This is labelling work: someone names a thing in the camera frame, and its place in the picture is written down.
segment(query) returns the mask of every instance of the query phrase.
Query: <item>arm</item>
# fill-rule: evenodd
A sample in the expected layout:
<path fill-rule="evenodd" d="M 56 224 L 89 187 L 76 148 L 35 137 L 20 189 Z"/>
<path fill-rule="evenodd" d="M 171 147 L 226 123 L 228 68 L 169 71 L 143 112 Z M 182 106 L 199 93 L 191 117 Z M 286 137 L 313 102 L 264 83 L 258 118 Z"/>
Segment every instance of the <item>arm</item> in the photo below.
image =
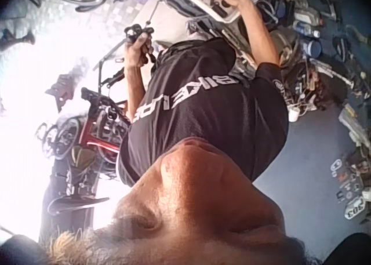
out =
<path fill-rule="evenodd" d="M 146 93 L 140 68 L 145 63 L 146 53 L 152 50 L 151 40 L 146 33 L 140 35 L 135 43 L 125 44 L 125 77 L 128 83 L 128 111 L 126 116 L 131 122 Z"/>
<path fill-rule="evenodd" d="M 252 54 L 257 65 L 272 63 L 279 65 L 279 56 L 274 47 L 271 36 L 264 25 L 259 10 L 252 0 L 225 0 L 236 6 L 245 22 Z"/>
<path fill-rule="evenodd" d="M 140 68 L 128 68 L 125 71 L 125 75 L 128 83 L 128 111 L 126 112 L 126 116 L 133 122 L 135 112 L 146 92 L 144 90 Z"/>

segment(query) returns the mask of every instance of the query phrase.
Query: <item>black t-shirt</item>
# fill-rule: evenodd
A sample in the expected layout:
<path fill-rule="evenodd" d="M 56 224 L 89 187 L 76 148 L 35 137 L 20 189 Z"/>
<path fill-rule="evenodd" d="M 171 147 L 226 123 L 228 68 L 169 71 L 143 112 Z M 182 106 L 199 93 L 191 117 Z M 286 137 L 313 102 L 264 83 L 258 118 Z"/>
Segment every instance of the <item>black t-shirt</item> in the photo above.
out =
<path fill-rule="evenodd" d="M 250 180 L 281 151 L 288 111 L 281 71 L 263 63 L 252 81 L 229 75 L 234 50 L 220 38 L 172 53 L 157 68 L 121 144 L 118 173 L 133 186 L 159 156 L 197 136 L 225 152 Z"/>

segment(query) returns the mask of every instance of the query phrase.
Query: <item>bottle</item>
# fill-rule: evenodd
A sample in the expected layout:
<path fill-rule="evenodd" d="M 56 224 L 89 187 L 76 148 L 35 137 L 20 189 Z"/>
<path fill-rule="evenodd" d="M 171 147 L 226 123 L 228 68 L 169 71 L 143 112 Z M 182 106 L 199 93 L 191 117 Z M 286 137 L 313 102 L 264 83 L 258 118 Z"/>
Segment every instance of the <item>bottle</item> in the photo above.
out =
<path fill-rule="evenodd" d="M 308 37 L 319 38 L 321 33 L 318 30 L 313 29 L 309 24 L 302 23 L 301 21 L 294 21 L 292 25 L 294 30 Z"/>
<path fill-rule="evenodd" d="M 322 52 L 322 45 L 320 42 L 315 40 L 304 39 L 301 40 L 301 48 L 303 52 L 312 58 L 318 58 Z"/>

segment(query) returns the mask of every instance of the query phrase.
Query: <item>sleeve logo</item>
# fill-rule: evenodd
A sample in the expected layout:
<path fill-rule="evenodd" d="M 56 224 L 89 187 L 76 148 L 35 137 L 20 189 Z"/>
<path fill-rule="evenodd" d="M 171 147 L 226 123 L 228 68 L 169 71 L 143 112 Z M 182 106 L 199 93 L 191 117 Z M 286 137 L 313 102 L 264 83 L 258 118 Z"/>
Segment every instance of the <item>sleeve logo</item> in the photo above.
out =
<path fill-rule="evenodd" d="M 273 84 L 276 86 L 276 88 L 280 91 L 282 96 L 285 96 L 285 87 L 283 86 L 282 82 L 278 79 L 273 79 Z"/>

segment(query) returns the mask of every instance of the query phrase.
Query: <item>red bicycle frame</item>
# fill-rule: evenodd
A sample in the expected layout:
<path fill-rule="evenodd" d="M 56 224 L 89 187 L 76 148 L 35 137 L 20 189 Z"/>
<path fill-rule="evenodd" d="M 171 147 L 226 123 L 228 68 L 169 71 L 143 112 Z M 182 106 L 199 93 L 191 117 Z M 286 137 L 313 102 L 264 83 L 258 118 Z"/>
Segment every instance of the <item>red bicycle frame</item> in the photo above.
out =
<path fill-rule="evenodd" d="M 80 146 L 82 146 L 83 148 L 87 146 L 99 146 L 99 147 L 102 147 L 104 149 L 107 149 L 111 152 L 118 154 L 120 151 L 119 146 L 113 143 L 107 142 L 105 140 L 99 139 L 91 134 L 93 123 L 94 123 L 94 119 L 89 117 L 88 115 L 88 118 L 85 121 L 85 124 L 80 134 L 80 140 L 79 140 Z"/>

